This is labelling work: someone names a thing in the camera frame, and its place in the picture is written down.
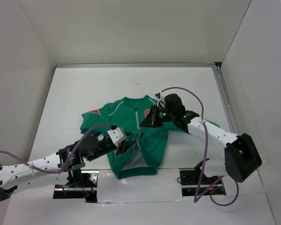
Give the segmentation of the green jacket white lining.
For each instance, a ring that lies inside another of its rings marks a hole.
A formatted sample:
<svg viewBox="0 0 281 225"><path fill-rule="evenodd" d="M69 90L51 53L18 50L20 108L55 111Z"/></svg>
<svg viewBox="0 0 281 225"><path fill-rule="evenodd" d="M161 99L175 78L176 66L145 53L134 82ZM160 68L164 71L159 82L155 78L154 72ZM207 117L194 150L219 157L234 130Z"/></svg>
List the green jacket white lining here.
<svg viewBox="0 0 281 225"><path fill-rule="evenodd" d="M111 152L107 155L111 170L118 179L133 176L155 175L162 164L169 132L179 132L171 122L162 127L140 127L156 100L146 95L143 98L128 98L107 103L102 108L82 114L83 123L80 127L84 134L96 124L116 125L131 135L127 141L135 141L124 154Z"/></svg>

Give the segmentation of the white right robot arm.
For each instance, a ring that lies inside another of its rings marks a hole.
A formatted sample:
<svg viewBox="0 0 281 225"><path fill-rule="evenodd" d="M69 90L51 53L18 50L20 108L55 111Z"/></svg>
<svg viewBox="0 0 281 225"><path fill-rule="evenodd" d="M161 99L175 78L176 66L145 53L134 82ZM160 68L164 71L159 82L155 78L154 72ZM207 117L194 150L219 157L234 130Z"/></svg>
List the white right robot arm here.
<svg viewBox="0 0 281 225"><path fill-rule="evenodd" d="M159 128L165 122L172 122L177 128L215 146L224 155L223 160L208 159L197 164L199 169L195 172L195 179L198 183L205 184L214 176L229 176L242 183L262 165L255 143L248 134L230 133L186 110L177 94L169 94L163 101L165 107L152 106L141 127Z"/></svg>

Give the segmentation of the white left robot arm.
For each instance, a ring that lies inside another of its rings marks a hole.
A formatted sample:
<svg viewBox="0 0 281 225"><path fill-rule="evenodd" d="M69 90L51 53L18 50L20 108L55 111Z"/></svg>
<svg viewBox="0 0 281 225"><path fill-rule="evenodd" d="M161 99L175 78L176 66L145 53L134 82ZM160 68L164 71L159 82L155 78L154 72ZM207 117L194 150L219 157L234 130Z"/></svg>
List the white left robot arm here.
<svg viewBox="0 0 281 225"><path fill-rule="evenodd" d="M127 141L126 135L88 135L75 143L58 150L49 156L30 162L19 160L19 164L4 166L0 164L0 202L11 197L12 193L23 185L30 185L33 178L48 174L67 173L66 184L60 185L63 194L67 194L66 188L83 188L88 185L94 187L94 183L84 175L81 169L85 166L85 160L91 162L108 153L122 155L135 144L135 141Z"/></svg>

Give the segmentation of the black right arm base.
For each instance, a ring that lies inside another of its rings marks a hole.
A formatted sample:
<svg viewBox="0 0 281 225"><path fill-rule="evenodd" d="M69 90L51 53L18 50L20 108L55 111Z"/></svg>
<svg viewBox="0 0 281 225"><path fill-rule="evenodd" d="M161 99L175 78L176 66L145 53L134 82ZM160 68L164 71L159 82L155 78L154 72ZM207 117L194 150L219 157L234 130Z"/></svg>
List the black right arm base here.
<svg viewBox="0 0 281 225"><path fill-rule="evenodd" d="M198 163L194 168L184 168L179 170L180 176L177 178L177 182L181 185L182 196L195 196L195 191L200 178L201 166L202 162ZM218 176L207 177L206 175L203 175L199 194L218 178ZM226 195L222 181L214 184L204 195L209 195L211 191L214 191L214 195Z"/></svg>

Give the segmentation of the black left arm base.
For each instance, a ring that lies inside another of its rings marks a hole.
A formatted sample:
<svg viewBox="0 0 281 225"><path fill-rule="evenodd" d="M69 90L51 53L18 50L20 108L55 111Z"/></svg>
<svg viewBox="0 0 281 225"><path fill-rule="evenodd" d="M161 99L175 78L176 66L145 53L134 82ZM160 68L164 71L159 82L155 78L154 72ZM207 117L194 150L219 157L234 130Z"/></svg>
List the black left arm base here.
<svg viewBox="0 0 281 225"><path fill-rule="evenodd" d="M67 172L67 182L54 186L53 199L83 199L97 203L98 170Z"/></svg>

